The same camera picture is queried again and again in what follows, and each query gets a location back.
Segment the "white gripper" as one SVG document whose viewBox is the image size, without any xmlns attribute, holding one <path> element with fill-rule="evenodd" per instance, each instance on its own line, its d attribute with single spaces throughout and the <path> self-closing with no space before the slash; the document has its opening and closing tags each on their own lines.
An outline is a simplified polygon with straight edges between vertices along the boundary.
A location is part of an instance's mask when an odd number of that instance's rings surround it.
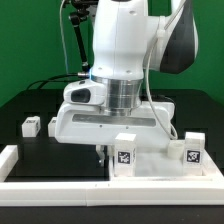
<svg viewBox="0 0 224 224">
<path fill-rule="evenodd" d="M 120 133 L 134 134 L 140 148 L 163 149 L 170 141 L 172 102 L 142 101 L 139 80 L 86 79 L 66 86 L 56 120 L 60 143 L 97 145 L 101 166 Z"/>
</svg>

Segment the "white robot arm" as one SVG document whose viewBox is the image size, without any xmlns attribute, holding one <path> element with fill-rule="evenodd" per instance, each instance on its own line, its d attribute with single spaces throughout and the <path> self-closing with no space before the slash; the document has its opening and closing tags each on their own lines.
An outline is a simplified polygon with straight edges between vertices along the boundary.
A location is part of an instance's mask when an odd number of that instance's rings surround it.
<svg viewBox="0 0 224 224">
<path fill-rule="evenodd" d="M 85 80 L 64 89 L 55 129 L 60 143 L 112 146 L 120 133 L 163 151 L 172 138 L 170 102 L 142 101 L 150 70 L 178 74 L 197 55 L 192 0 L 171 0 L 172 14 L 150 16 L 147 0 L 99 0 L 94 64 Z"/>
</svg>

